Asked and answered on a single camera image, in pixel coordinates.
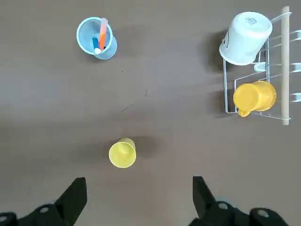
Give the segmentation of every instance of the wooden rod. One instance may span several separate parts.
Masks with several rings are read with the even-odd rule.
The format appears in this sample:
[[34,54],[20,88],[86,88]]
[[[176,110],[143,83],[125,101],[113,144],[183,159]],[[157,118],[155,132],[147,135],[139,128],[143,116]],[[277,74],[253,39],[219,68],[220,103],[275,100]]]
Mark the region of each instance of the wooden rod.
[[[282,9],[283,13],[288,13],[290,7]],[[289,14],[283,15],[281,19],[281,62],[282,62],[282,83],[281,83],[281,116],[283,125],[289,123],[289,103],[290,103],[290,19]]]

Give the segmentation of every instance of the wire dish rack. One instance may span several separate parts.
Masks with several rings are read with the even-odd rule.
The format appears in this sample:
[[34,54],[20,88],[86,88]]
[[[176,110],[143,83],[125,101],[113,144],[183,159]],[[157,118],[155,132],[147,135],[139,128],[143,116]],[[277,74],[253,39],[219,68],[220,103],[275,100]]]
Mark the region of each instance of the wire dish rack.
[[[292,63],[289,62],[289,44],[293,41],[301,40],[301,30],[296,30],[293,32],[289,32],[289,16],[291,12],[289,11],[289,7],[285,7],[282,9],[282,14],[275,17],[271,20],[272,24],[281,22],[281,35],[268,38],[265,42],[265,45],[260,50],[260,52],[256,56],[256,60],[251,63],[254,65],[254,73],[241,76],[236,78],[234,82],[234,91],[239,86],[239,84],[245,83],[247,79],[251,82],[255,81],[266,81],[271,83],[272,80],[279,77],[282,78],[281,83],[281,101],[278,100],[281,104],[281,113],[274,114],[269,111],[264,112],[251,112],[252,114],[269,117],[273,119],[278,119],[283,122],[284,125],[288,125],[289,120],[289,103],[290,102],[299,102],[301,101],[301,93],[289,93],[289,75],[292,73],[301,72],[301,63]],[[271,41],[281,41],[280,44],[270,46]],[[270,64],[270,50],[273,48],[281,47],[281,64]],[[280,67],[282,69],[281,73],[276,73],[275,75],[271,75],[271,67]],[[238,113],[238,109],[235,106],[232,110],[229,107],[229,95],[228,95],[228,80],[227,80],[227,62],[223,59],[223,78],[224,78],[224,96],[225,96],[225,111],[226,113]]]

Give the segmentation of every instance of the orange marker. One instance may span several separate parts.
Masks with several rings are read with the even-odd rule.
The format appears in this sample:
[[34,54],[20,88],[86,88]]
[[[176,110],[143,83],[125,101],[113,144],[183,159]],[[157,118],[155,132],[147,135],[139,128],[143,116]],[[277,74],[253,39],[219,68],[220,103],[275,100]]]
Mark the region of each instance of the orange marker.
[[102,18],[102,23],[100,26],[100,34],[99,34],[99,48],[101,51],[104,50],[104,44],[105,44],[105,36],[107,33],[107,26],[108,26],[108,20],[106,18]]

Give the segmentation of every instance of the white mug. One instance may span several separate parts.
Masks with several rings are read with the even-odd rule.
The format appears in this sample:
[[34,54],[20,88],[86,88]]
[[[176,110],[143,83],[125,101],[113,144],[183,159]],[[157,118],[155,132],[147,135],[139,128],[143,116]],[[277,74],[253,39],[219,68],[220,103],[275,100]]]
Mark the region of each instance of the white mug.
[[220,45],[221,56],[233,65],[248,65],[272,33],[273,25],[264,15],[255,12],[238,14]]

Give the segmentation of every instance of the yellow mug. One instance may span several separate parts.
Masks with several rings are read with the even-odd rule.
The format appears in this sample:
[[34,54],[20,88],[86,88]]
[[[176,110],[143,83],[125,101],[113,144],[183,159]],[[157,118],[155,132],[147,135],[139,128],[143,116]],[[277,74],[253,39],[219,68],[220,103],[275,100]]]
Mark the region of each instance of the yellow mug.
[[109,150],[111,163],[118,168],[130,167],[136,160],[135,143],[130,138],[122,138]]
[[238,115],[246,117],[251,111],[266,111],[270,109],[277,98],[275,88],[266,81],[245,83],[239,86],[233,95]]

